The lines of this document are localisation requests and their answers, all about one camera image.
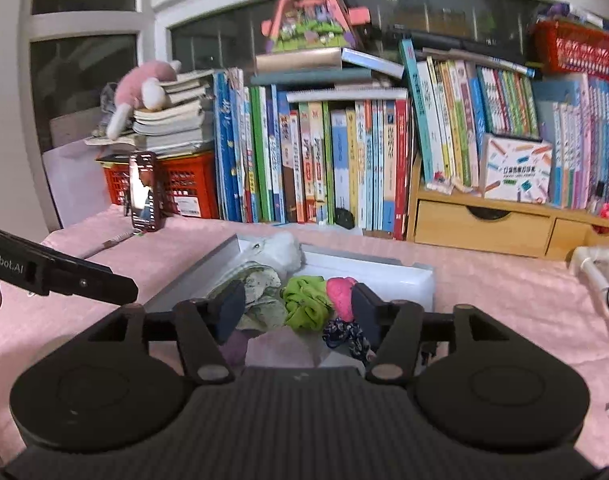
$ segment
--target white wall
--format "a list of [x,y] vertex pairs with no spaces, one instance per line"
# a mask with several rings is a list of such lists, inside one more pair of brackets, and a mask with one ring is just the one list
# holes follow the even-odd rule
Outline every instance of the white wall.
[[26,119],[33,120],[28,41],[20,23],[26,5],[26,0],[0,0],[0,229],[40,241],[57,228],[57,218],[35,126],[32,137],[25,135]]

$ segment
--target smartphone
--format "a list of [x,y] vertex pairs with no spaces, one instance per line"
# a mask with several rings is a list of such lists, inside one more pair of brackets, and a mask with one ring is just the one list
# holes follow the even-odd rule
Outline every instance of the smartphone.
[[129,189],[131,220],[134,228],[158,231],[160,216],[160,186],[158,160],[153,152],[133,153],[129,158]]

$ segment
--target pink plush toy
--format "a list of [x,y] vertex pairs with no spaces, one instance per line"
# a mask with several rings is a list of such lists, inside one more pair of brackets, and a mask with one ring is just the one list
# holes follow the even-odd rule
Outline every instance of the pink plush toy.
[[353,321],[351,310],[351,288],[358,283],[353,278],[330,278],[327,280],[327,296],[343,321]]
[[127,73],[116,88],[116,111],[107,126],[107,137],[118,139],[126,120],[138,108],[162,110],[167,96],[160,82],[177,80],[180,67],[180,61],[147,61]]

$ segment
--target phone screen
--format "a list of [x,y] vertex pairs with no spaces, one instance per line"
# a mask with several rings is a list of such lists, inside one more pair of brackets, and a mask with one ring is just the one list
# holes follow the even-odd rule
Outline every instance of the phone screen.
[[136,158],[129,162],[131,182],[131,215],[144,222],[155,222],[153,210],[153,166],[149,161],[138,166]]

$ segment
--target bookshelf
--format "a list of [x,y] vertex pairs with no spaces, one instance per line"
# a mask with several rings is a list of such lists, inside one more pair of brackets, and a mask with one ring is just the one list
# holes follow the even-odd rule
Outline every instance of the bookshelf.
[[609,247],[609,220],[581,210],[425,189],[421,157],[411,172],[407,241],[568,261],[579,246]]

